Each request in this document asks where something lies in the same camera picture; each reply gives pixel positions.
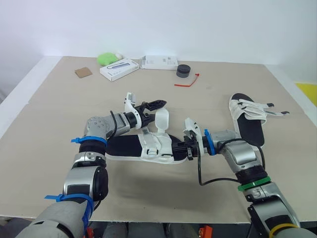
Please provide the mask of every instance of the white box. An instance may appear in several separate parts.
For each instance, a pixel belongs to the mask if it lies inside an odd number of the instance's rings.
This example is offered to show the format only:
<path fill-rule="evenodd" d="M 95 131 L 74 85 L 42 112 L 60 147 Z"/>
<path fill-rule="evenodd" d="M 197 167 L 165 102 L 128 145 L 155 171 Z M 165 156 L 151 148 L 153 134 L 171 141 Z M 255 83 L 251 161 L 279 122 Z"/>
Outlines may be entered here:
<path fill-rule="evenodd" d="M 100 68 L 100 73 L 111 82 L 139 69 L 139 64 L 125 58 Z"/>
<path fill-rule="evenodd" d="M 141 68 L 177 70 L 178 62 L 175 56 L 144 56 L 140 60 Z"/>

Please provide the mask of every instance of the white sandal strap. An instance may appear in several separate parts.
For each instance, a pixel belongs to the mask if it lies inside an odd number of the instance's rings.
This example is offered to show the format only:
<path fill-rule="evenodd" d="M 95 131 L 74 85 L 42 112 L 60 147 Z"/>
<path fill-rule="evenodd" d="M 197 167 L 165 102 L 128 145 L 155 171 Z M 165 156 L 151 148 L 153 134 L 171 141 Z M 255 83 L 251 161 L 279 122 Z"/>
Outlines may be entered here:
<path fill-rule="evenodd" d="M 256 107 L 256 108 L 272 108 L 272 107 L 274 107 L 273 103 L 261 104 L 261 103 L 255 103 L 255 102 L 247 101 L 247 100 L 244 100 L 244 99 L 239 99 L 239 103 L 238 104 L 241 104 L 241 105 L 244 105 L 244 106 L 253 106 L 253 107 Z"/>
<path fill-rule="evenodd" d="M 289 114 L 289 112 L 272 112 L 267 111 L 264 108 L 274 107 L 273 103 L 260 104 L 247 101 L 244 99 L 230 100 L 229 109 L 231 111 L 232 118 L 237 120 L 241 114 L 244 114 L 248 120 L 261 120 L 261 124 L 266 123 L 266 115 L 272 115 L 281 117 Z"/>

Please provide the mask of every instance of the table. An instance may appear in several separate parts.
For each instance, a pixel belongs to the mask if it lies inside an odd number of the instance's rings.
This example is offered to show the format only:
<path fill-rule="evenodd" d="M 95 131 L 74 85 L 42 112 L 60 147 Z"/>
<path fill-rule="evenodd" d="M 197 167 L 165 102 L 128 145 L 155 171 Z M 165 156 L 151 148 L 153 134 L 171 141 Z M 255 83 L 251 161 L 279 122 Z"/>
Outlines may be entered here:
<path fill-rule="evenodd" d="M 242 92 L 257 102 L 274 103 L 282 118 L 264 125 L 266 170 L 301 221 L 317 219 L 317 131 L 301 107 L 264 65 L 181 62 L 200 73 L 190 88 L 175 71 L 140 69 L 115 82 L 99 74 L 95 58 L 63 57 L 0 139 L 0 214 L 35 218 L 53 203 L 47 194 L 61 193 L 78 153 L 87 119 L 124 110 L 133 92 L 137 103 L 163 99 L 169 111 L 169 134 L 183 137 L 190 117 L 211 133 L 233 129 L 229 97 Z M 88 67 L 93 75 L 78 78 Z M 219 181 L 199 186 L 197 160 L 180 165 L 107 160 L 109 194 L 94 212 L 96 221 L 244 223 L 247 206 L 237 185 Z M 203 180 L 234 178 L 221 155 L 202 157 Z"/>

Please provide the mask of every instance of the blue ring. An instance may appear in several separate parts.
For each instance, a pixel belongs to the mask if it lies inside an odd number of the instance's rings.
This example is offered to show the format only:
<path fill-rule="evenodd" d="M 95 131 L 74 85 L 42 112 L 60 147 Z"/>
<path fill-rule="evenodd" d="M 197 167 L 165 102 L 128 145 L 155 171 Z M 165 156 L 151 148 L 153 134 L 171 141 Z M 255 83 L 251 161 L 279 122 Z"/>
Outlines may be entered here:
<path fill-rule="evenodd" d="M 215 149 L 214 149 L 213 141 L 212 141 L 210 133 L 209 133 L 209 131 L 207 129 L 205 129 L 205 136 L 207 138 L 207 141 L 208 141 L 208 144 L 209 144 L 209 147 L 210 147 L 210 150 L 211 150 L 211 155 L 215 155 L 216 152 L 215 152 Z"/>
<path fill-rule="evenodd" d="M 81 144 L 85 140 L 98 140 L 98 141 L 103 142 L 107 146 L 107 141 L 105 139 L 103 139 L 101 137 L 97 137 L 97 136 L 85 136 L 82 138 L 77 137 L 75 139 L 72 139 L 70 142 L 75 142 L 77 144 Z"/>

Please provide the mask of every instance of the orange connector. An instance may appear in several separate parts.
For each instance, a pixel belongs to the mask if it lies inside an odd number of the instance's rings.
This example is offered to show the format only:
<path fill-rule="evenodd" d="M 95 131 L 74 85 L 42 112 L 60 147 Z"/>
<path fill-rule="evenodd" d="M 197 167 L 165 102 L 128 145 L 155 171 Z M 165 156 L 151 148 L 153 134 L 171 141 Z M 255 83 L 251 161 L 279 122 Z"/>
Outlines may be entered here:
<path fill-rule="evenodd" d="M 199 238 L 212 238 L 212 227 L 204 226 L 199 229 Z"/>

